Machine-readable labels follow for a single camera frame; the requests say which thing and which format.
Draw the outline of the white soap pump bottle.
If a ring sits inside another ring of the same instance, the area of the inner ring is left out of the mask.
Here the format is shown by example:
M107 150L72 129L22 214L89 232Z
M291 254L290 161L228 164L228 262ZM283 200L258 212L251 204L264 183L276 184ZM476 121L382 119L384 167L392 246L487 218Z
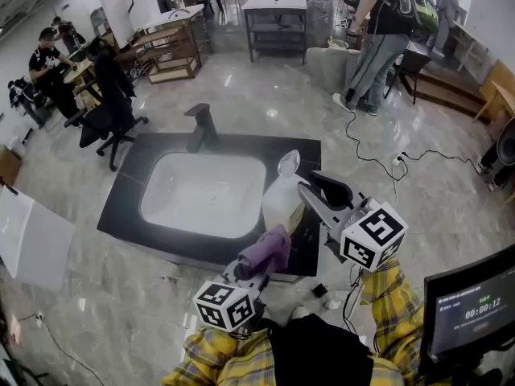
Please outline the white soap pump bottle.
M266 230L281 224L291 235L298 227L304 211L299 197L298 184L308 181L296 174L300 166L300 154L292 150L278 162L278 177L262 197L262 212Z

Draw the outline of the person's right forearm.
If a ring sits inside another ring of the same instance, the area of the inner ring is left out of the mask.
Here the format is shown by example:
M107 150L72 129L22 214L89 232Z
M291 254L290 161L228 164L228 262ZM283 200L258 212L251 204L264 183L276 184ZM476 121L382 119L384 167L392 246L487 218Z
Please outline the person's right forearm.
M370 386L419 386L423 301L410 288L400 262L389 259L365 278L361 303L372 307L376 324Z

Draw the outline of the black green backpack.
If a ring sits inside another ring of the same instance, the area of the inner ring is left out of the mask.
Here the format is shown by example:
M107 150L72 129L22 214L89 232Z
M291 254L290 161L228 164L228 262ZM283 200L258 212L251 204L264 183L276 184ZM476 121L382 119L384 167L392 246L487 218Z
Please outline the black green backpack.
M434 34L439 17L434 0L394 0L394 12L413 29Z

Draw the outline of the white counter chrome faucet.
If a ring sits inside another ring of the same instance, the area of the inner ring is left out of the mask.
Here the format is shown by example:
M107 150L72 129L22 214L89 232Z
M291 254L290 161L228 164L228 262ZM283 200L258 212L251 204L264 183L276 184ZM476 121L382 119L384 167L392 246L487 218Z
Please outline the white counter chrome faucet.
M191 21L204 9L203 4L186 6L184 0L179 0L179 7L161 14L154 14L141 29L148 33L151 28L161 27L170 23Z

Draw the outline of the black office chair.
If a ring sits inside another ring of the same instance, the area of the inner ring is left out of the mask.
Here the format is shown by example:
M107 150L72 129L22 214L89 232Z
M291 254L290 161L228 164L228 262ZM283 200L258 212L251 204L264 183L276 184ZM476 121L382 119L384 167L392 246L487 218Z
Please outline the black office chair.
M102 156L110 148L109 168L116 171L114 160L118 146L123 142L134 142L135 138L128 133L139 123L147 124L149 119L133 115L134 86L116 61L114 49L105 39L96 37L88 45L86 57L93 62L96 83L101 90L100 104L88 112L75 113L64 126L81 125L81 148L103 140L97 154Z

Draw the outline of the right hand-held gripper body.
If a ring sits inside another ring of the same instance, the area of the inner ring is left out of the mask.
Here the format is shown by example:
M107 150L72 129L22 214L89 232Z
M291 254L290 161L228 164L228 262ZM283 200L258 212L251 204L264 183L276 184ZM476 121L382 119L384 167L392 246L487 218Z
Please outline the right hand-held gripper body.
M408 225L390 203L369 197L329 216L325 245L340 262L373 272L399 250Z

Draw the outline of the wooden platform step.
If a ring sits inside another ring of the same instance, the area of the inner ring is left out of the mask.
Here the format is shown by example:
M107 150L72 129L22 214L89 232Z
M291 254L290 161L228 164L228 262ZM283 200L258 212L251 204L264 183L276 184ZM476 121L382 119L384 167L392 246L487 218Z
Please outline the wooden platform step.
M474 117L485 105L479 85L467 73L438 65L431 61L417 75L408 80L415 99L429 101L456 112Z

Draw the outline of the white sink basin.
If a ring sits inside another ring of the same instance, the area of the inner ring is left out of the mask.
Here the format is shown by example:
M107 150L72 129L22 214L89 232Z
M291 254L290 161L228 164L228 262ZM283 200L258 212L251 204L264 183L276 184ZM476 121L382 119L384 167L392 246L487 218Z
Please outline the white sink basin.
M230 154L169 153L154 165L140 203L152 224L237 239L258 224L266 167Z

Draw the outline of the black grey backpack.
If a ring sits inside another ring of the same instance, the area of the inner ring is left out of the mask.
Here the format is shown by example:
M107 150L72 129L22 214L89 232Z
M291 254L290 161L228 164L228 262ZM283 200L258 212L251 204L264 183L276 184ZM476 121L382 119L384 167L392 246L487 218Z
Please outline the black grey backpack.
M515 117L509 120L497 139L496 153L503 165L515 165Z

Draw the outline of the black monitor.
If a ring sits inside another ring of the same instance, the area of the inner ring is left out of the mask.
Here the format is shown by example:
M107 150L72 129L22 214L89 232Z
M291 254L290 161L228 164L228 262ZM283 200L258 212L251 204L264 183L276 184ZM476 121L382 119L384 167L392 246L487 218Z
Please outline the black monitor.
M424 386L465 386L491 351L515 345L515 244L424 278L418 373Z

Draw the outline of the person's left forearm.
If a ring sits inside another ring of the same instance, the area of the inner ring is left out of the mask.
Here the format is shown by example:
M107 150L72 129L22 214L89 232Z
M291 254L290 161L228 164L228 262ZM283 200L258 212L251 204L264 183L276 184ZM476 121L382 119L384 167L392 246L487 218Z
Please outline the person's left forearm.
M229 333L202 328L186 338L183 361L161 380L162 386L221 386L224 369L239 341Z

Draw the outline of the wooden shelf rack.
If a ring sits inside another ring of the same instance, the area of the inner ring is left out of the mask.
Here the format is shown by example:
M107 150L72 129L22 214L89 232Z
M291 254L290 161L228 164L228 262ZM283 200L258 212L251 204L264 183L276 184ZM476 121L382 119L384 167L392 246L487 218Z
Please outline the wooden shelf rack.
M131 53L150 65L150 84L194 79L203 65L192 29L185 23L143 35Z

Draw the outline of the black wooden chair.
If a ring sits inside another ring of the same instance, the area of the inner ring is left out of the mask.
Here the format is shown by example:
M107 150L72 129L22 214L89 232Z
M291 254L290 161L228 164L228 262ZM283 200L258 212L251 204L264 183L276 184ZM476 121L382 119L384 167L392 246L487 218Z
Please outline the black wooden chair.
M430 60L431 57L425 51L420 51L416 44L410 42L407 49L402 54L400 63L395 63L393 65L393 77L384 92L384 99L388 98L397 80L402 80L402 77L406 80L409 77L413 81L410 93L413 99L413 104L415 104L418 92L418 76Z

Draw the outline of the purple grey cloth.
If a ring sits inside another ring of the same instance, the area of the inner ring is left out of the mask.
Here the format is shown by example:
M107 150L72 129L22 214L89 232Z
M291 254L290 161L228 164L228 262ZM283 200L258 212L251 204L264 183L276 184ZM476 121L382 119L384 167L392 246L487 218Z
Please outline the purple grey cloth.
M243 249L237 259L248 258L257 266L256 275L265 273L270 261L274 262L271 272L282 271L288 266L290 245L290 234L282 224L277 224L263 233L254 244Z

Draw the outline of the round wooden table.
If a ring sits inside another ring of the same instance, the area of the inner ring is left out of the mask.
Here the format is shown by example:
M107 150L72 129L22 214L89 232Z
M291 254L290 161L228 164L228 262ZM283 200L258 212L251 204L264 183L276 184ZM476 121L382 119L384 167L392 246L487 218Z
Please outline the round wooden table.
M76 96L79 96L82 92L87 92L94 99L96 105L102 102L102 96L93 71L93 63L90 60L83 60L75 68L65 72L64 83L72 86L72 91Z

